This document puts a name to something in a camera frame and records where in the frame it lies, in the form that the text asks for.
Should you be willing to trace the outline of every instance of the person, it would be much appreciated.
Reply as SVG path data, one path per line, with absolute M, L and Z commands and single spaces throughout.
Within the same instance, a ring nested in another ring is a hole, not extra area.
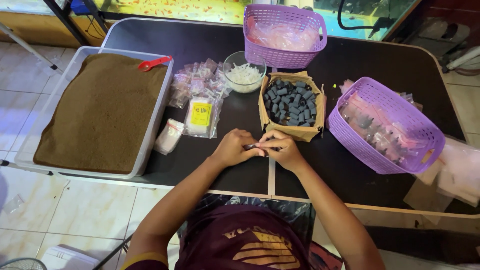
M 257 148 L 243 147 L 252 144 Z M 310 167 L 290 136 L 272 130 L 256 141 L 249 132 L 235 129 L 148 213 L 133 234 L 122 270 L 168 269 L 169 240 L 218 175 L 266 153 L 298 177 L 346 269 L 385 269 L 363 225 Z M 220 206 L 193 224 L 189 221 L 188 227 L 175 269 L 310 269 L 302 242 L 288 223 L 266 208 Z

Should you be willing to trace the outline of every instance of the cardboard box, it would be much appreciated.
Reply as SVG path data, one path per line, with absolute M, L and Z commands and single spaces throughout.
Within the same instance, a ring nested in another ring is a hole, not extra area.
M 296 141 L 310 142 L 313 137 L 320 133 L 323 135 L 324 123 L 325 123 L 325 106 L 326 106 L 326 97 L 322 85 L 322 89 L 319 89 L 312 78 L 308 76 L 306 71 L 300 73 L 270 73 L 271 79 L 268 81 L 268 77 L 265 76 L 262 81 L 262 88 L 260 91 L 260 97 L 258 99 L 258 108 L 260 111 L 260 122 L 262 123 L 262 129 L 265 132 L 276 129 L 285 134 L 292 136 Z M 315 99 L 315 104 L 317 105 L 317 118 L 315 125 L 313 127 L 300 127 L 300 126 L 284 126 L 273 122 L 268 118 L 267 111 L 265 109 L 264 94 L 267 90 L 267 87 L 274 81 L 281 79 L 282 81 L 289 81 L 292 84 L 296 82 L 305 82 L 306 84 L 312 87 L 312 92 L 319 94 Z

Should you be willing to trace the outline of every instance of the red measuring spoon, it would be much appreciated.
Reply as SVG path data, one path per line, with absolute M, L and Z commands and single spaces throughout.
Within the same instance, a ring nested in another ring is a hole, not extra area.
M 147 71 L 150 71 L 154 66 L 161 65 L 170 60 L 172 60 L 172 56 L 165 56 L 159 59 L 155 59 L 153 61 L 144 61 L 138 65 L 138 70 L 141 72 L 147 72 Z

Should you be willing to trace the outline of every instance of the maroon t-shirt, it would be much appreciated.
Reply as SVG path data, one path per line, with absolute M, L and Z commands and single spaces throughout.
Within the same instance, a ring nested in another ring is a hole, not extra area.
M 181 242 L 175 270 L 310 269 L 308 251 L 290 225 L 262 207 L 219 207 L 189 226 Z M 146 259 L 125 266 L 167 269 L 161 261 Z

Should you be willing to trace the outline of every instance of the glass bowl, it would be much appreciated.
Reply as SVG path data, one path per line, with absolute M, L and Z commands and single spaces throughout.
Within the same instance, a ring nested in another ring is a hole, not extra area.
M 235 68 L 235 65 L 243 66 L 245 64 L 250 64 L 250 67 L 258 70 L 259 79 L 254 83 L 245 84 L 244 78 L 235 79 L 231 74 L 229 76 L 230 71 Z M 223 64 L 223 72 L 227 78 L 227 85 L 230 88 L 232 88 L 235 92 L 246 94 L 260 88 L 262 85 L 262 80 L 267 72 L 267 65 L 265 60 L 260 55 L 239 51 L 230 55 L 225 60 L 225 63 Z

